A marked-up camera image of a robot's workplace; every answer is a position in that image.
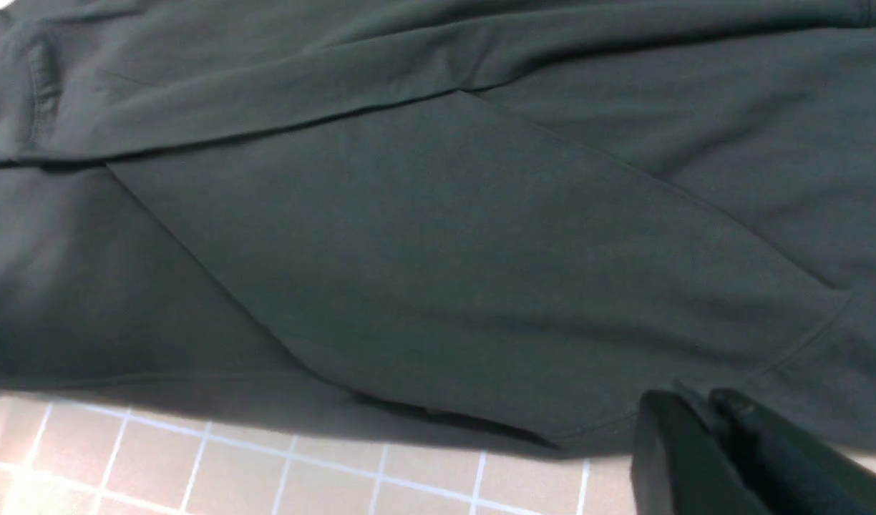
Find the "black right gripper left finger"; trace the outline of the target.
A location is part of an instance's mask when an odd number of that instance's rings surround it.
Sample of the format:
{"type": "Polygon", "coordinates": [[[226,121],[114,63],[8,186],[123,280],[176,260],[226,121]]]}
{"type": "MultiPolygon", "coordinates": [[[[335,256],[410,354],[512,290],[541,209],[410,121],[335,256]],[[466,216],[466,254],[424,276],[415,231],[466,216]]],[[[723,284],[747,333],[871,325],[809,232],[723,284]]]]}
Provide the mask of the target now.
{"type": "Polygon", "coordinates": [[[767,514],[697,412],[677,393],[640,399],[631,454],[638,514],[767,514]]]}

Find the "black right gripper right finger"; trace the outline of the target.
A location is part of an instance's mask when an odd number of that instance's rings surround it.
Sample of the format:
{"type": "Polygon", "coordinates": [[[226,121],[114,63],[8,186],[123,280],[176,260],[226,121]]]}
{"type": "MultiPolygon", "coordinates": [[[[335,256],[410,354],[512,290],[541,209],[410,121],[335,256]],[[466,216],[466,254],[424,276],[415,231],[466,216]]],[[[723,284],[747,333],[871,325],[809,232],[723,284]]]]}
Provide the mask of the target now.
{"type": "Polygon", "coordinates": [[[726,455],[769,514],[876,514],[867,467],[735,389],[715,389],[709,404],[725,421],[726,455]]]}

